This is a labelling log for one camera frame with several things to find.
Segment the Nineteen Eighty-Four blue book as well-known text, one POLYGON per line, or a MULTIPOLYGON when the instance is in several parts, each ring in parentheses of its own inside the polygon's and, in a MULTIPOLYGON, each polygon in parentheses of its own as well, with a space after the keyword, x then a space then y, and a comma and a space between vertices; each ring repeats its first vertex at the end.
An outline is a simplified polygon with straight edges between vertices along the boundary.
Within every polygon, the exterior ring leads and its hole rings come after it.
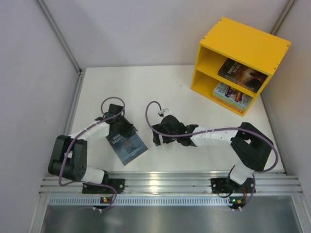
POLYGON ((116 132, 106 138, 124 166, 148 150, 136 132, 127 136, 116 132))

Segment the light blue treehouse book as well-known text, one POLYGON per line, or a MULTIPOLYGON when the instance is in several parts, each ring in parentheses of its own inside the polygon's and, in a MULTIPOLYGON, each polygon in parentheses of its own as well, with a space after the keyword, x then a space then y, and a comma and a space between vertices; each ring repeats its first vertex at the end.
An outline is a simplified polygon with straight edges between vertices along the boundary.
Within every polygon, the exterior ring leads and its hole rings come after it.
POLYGON ((252 97, 237 90, 229 85, 219 82, 217 86, 214 88, 213 93, 217 93, 219 95, 225 96, 231 100, 234 100, 241 104, 243 107, 247 108, 250 102, 252 101, 252 97))

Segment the green comic book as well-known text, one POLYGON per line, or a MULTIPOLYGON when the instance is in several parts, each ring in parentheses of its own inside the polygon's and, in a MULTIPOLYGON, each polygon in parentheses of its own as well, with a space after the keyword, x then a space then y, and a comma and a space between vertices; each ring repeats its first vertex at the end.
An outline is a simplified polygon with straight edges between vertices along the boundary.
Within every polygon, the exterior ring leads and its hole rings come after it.
POLYGON ((231 99, 229 99, 229 98, 227 98, 227 97, 225 97, 225 96, 222 96, 222 95, 219 95, 219 94, 217 94, 217 93, 213 93, 212 94, 212 97, 213 98, 217 98, 217 99, 220 99, 220 100, 222 100, 223 102, 225 102, 225 103, 227 103, 227 104, 229 104, 229 105, 231 105, 231 106, 233 106, 233 107, 236 107, 236 108, 238 108, 238 109, 240 109, 240 110, 242 110, 242 111, 244 111, 246 108, 245 107, 243 107, 241 104, 239 104, 238 102, 236 102, 236 101, 234 101, 234 100, 231 100, 231 99))

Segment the Three Days To See book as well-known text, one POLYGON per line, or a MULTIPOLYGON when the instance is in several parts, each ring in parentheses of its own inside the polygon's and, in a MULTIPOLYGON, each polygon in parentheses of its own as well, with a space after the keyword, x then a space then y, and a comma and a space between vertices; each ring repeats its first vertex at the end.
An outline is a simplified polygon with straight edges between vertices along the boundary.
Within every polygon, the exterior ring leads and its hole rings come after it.
POLYGON ((264 73, 229 58, 219 69, 218 75, 255 93, 268 77, 264 73))

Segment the orange treehouse book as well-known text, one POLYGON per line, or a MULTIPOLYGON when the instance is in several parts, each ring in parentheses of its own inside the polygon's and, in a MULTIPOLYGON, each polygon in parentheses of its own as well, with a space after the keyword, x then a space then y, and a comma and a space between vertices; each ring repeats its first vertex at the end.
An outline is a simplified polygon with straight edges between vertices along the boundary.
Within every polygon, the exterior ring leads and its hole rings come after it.
POLYGON ((226 105, 227 107, 229 107, 229 108, 231 108, 231 109, 234 109, 234 110, 240 112, 240 113, 243 113, 243 112, 244 112, 244 110, 242 110, 242 109, 240 109, 240 108, 238 108, 238 107, 236 107, 236 106, 234 106, 234 105, 231 105, 230 103, 227 103, 227 102, 225 102, 225 101, 219 99, 218 97, 212 96, 212 98, 213 98, 214 100, 217 100, 218 102, 220 102, 220 103, 226 105))

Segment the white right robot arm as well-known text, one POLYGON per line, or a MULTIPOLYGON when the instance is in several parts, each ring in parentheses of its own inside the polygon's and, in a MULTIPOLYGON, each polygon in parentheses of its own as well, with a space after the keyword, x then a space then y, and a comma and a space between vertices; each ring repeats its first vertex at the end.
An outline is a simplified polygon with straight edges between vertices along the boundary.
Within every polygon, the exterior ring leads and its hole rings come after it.
POLYGON ((237 128, 207 129, 196 124, 186 126, 173 115, 167 115, 151 129, 156 146, 176 141, 185 147, 215 146, 234 151, 240 161, 228 178, 237 185, 244 184, 254 172, 264 171, 274 147, 268 137, 248 122, 237 128))

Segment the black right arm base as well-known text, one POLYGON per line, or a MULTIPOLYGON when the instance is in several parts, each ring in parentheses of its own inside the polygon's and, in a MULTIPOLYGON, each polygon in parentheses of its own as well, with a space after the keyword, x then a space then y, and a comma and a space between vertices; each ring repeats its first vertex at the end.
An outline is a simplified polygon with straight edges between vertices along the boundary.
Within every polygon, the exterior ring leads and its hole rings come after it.
POLYGON ((212 193, 219 195, 251 194, 255 187, 253 178, 247 178, 243 184, 237 184, 229 179, 229 176, 212 178, 210 179, 210 182, 212 193))

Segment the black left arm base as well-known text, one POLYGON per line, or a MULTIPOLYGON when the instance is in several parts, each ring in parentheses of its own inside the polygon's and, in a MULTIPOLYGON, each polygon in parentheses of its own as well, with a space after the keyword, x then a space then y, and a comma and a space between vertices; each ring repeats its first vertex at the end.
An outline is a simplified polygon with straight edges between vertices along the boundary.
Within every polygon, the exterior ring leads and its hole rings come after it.
POLYGON ((125 189, 125 179, 110 178, 108 172, 102 180, 102 184, 83 183, 83 194, 121 194, 125 189))

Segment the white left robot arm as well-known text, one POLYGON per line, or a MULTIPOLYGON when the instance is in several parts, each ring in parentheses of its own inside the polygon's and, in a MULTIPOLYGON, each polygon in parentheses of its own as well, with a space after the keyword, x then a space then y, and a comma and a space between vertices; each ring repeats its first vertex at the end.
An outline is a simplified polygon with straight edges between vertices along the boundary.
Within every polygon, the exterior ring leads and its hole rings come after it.
POLYGON ((97 141, 107 139, 112 145, 116 139, 125 139, 136 128, 124 117, 125 108, 110 104, 108 111, 76 134, 56 138, 48 173, 70 183, 107 184, 108 172, 87 165, 87 151, 97 141))

